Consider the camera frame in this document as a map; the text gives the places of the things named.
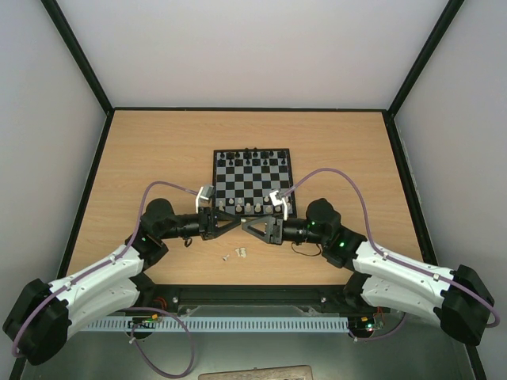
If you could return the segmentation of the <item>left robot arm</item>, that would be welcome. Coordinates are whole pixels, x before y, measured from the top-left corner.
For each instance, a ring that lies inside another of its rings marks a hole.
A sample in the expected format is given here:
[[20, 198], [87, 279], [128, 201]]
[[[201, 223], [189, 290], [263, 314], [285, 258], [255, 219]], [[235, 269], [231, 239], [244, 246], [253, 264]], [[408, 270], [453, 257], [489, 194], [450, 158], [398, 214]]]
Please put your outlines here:
[[2, 326], [13, 356], [45, 363], [92, 321], [134, 306], [152, 285], [144, 272], [169, 251], [166, 239], [190, 246], [194, 237], [215, 239], [240, 223], [240, 216], [212, 207], [177, 215], [169, 200], [150, 201], [134, 233], [108, 256], [73, 275], [24, 286]]

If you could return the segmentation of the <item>white chess pieces pile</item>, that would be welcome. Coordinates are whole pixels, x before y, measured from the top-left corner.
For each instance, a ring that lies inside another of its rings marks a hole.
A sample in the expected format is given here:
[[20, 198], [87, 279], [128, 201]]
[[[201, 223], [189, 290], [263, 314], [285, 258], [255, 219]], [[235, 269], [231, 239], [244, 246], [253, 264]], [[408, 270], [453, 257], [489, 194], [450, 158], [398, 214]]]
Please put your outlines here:
[[241, 258], [246, 258], [246, 256], [247, 256], [246, 249], [243, 247], [236, 249], [235, 252]]

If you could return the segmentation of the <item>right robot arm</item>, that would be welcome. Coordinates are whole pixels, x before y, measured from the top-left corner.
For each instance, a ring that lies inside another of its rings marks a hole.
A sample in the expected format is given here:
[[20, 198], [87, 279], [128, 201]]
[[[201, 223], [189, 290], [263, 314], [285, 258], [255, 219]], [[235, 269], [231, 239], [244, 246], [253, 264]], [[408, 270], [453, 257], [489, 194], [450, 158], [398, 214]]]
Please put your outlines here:
[[439, 267], [374, 246], [343, 226], [326, 199], [310, 203], [305, 218], [265, 216], [244, 222], [242, 229], [270, 245], [318, 245], [329, 264], [352, 272], [343, 294], [355, 310], [371, 306], [412, 314], [473, 346], [494, 318], [494, 299], [473, 268]]

